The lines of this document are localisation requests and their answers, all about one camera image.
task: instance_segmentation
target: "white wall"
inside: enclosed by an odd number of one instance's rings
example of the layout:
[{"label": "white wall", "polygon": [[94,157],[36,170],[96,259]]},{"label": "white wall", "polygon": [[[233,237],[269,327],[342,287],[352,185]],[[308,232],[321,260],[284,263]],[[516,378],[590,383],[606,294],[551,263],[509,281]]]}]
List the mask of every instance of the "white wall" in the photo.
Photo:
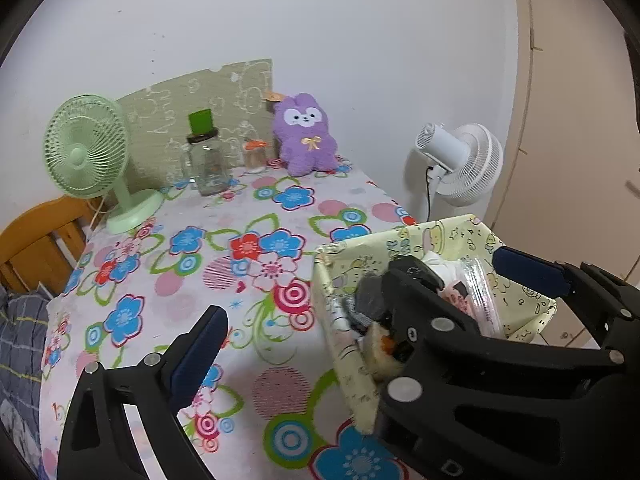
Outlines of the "white wall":
[{"label": "white wall", "polygon": [[515,0],[46,0],[0,67],[0,229],[60,194],[41,139],[68,97],[261,57],[274,89],[314,94],[340,152],[422,218],[416,132],[476,121],[504,141],[516,54]]}]

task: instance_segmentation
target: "plush bunny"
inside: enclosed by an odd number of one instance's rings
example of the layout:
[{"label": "plush bunny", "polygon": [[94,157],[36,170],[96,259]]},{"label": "plush bunny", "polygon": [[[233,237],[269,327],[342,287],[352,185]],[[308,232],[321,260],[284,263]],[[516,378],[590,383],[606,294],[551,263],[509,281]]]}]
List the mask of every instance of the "plush bunny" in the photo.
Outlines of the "plush bunny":
[{"label": "plush bunny", "polygon": [[287,97],[275,105],[273,132],[280,141],[280,158],[291,176],[338,167],[338,144],[329,135],[326,115],[309,94]]}]

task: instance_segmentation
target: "glass jar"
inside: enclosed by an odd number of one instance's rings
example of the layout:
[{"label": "glass jar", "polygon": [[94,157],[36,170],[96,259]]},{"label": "glass jar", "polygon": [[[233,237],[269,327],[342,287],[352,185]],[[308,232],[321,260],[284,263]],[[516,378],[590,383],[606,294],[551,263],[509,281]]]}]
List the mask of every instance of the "glass jar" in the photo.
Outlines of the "glass jar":
[{"label": "glass jar", "polygon": [[229,187],[229,173],[222,141],[218,138],[218,129],[213,128],[206,134],[190,135],[189,159],[191,175],[195,179],[202,196],[223,192]]},{"label": "glass jar", "polygon": [[247,139],[242,145],[242,158],[247,173],[260,173],[267,167],[267,143],[263,140]]}]

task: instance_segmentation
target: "blue plaid blanket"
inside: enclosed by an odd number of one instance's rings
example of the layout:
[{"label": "blue plaid blanket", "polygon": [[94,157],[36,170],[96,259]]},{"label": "blue plaid blanket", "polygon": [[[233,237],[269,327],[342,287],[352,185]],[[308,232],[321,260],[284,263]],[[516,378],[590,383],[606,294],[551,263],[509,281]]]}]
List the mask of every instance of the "blue plaid blanket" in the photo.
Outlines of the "blue plaid blanket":
[{"label": "blue plaid blanket", "polygon": [[40,469],[40,377],[47,303],[0,285],[0,420],[34,472]]}]

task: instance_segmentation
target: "table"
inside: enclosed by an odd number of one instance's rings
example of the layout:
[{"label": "table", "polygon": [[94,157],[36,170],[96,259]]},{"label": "table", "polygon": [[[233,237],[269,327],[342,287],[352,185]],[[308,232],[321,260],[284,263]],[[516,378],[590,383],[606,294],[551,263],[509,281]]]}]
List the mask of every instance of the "table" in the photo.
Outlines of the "table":
[{"label": "table", "polygon": [[[316,246],[414,219],[345,159],[299,178],[270,160],[260,174],[234,170],[231,184],[201,197],[180,182],[135,230],[113,236],[101,225],[88,241],[49,305],[40,396],[49,477],[84,366],[163,352],[217,304],[228,337],[178,420],[218,480],[421,478],[352,426],[309,304]],[[150,478],[163,478],[137,410],[127,416]]]}]

